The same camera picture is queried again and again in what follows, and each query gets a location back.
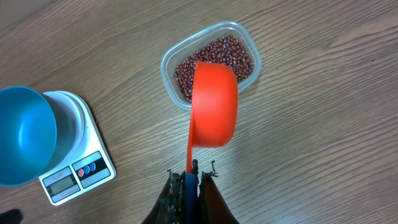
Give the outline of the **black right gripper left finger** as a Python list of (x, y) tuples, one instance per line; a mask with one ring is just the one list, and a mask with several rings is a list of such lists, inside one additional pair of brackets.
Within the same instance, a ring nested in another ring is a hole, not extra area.
[(185, 172), (168, 169), (169, 178), (142, 224), (182, 224), (185, 219)]

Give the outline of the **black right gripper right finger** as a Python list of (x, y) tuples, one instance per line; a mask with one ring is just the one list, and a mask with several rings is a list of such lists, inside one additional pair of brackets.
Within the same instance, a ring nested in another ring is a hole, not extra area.
[(215, 161), (211, 162), (211, 172), (202, 172), (201, 174), (200, 194), (198, 198), (200, 223), (239, 224), (213, 180), (214, 177), (218, 177), (214, 163)]

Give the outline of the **red plastic measuring scoop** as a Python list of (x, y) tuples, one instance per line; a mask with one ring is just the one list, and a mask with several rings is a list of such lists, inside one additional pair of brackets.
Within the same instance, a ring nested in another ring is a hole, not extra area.
[(233, 137), (238, 83), (226, 65), (197, 62), (193, 80), (186, 171), (193, 172), (195, 147), (222, 147)]

